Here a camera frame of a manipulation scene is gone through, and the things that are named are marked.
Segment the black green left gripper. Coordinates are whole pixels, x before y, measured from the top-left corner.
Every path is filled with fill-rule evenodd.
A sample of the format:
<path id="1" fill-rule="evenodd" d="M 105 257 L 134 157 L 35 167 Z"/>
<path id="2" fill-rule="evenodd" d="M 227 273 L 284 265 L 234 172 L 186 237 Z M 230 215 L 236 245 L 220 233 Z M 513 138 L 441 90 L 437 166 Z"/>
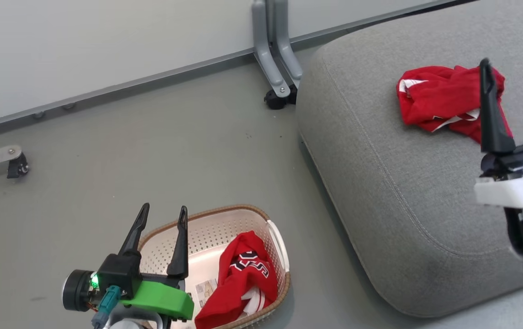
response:
<path id="1" fill-rule="evenodd" d="M 107 316 L 110 321 L 148 320 L 150 316 L 156 321 L 187 321 L 193 317 L 194 302 L 180 287 L 189 275 L 188 209 L 180 208 L 178 235 L 166 275 L 140 272 L 138 247 L 149 212 L 150 204 L 144 203 L 118 254 L 107 256 L 99 267 L 102 300 L 97 317 Z"/>

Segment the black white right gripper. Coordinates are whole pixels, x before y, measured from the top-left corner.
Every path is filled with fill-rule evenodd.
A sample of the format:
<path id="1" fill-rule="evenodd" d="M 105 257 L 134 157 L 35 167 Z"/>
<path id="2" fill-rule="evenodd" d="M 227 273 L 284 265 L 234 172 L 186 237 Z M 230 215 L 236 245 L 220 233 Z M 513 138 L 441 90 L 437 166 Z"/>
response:
<path id="1" fill-rule="evenodd" d="M 504 125 L 488 58 L 479 64 L 479 82 L 481 150 L 486 154 L 474 185 L 475 199 L 481 205 L 523 209 L 523 144 L 516 148 Z"/>

